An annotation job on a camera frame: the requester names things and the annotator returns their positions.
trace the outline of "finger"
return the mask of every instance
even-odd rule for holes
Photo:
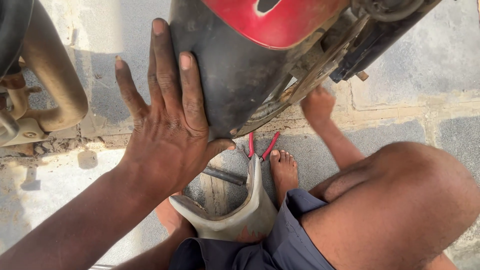
[[[204,95],[197,62],[191,53],[182,52],[179,63],[185,120],[193,130],[203,131],[208,129],[208,122],[205,116]]]
[[[180,85],[178,68],[173,53],[170,29],[163,19],[154,19],[154,52],[156,60],[156,79],[162,92],[165,108],[169,115],[181,114]]]
[[[120,56],[116,56],[115,59],[115,76],[123,102],[127,105],[133,119],[141,119],[148,114],[147,104],[135,87],[128,64]]]
[[[235,142],[230,139],[216,139],[207,144],[207,149],[205,151],[205,158],[210,161],[216,155],[220,154],[225,150],[234,150]]]
[[[150,54],[149,54],[149,61],[148,61],[148,73],[147,73],[147,81],[148,81],[148,89],[150,90],[150,100],[153,107],[157,111],[163,111],[165,108],[165,102],[163,101],[162,91],[160,90],[160,85],[158,85],[158,80],[156,78],[156,58],[155,58],[155,50],[154,50],[154,30],[153,26],[156,22],[155,20],[152,22],[152,30],[150,33]]]

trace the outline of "wrench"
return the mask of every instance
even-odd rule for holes
[[[239,152],[247,162],[250,162],[250,158],[245,153],[245,149],[243,148],[242,145],[237,147],[237,152]]]

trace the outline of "fingernail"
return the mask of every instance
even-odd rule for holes
[[[165,25],[163,21],[155,19],[152,22],[152,27],[153,33],[158,36],[163,33],[163,28],[165,27]]]
[[[123,62],[121,60],[120,56],[115,56],[115,68],[116,69],[121,69],[123,67]]]
[[[180,66],[183,70],[188,70],[192,66],[192,58],[188,54],[180,55]]]

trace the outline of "thigh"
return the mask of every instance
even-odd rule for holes
[[[365,179],[300,219],[337,270],[422,269],[480,212],[471,174],[433,147],[386,146],[338,181],[358,177]]]

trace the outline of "hand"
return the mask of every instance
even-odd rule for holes
[[[123,101],[132,114],[134,130],[118,164],[139,184],[168,195],[182,190],[225,149],[235,149],[230,139],[208,142],[208,123],[195,57],[180,54],[180,73],[167,22],[152,22],[148,86],[151,106],[137,92],[130,69],[120,57],[115,74]]]
[[[308,123],[316,129],[330,119],[335,98],[322,86],[317,86],[300,102],[303,114]]]

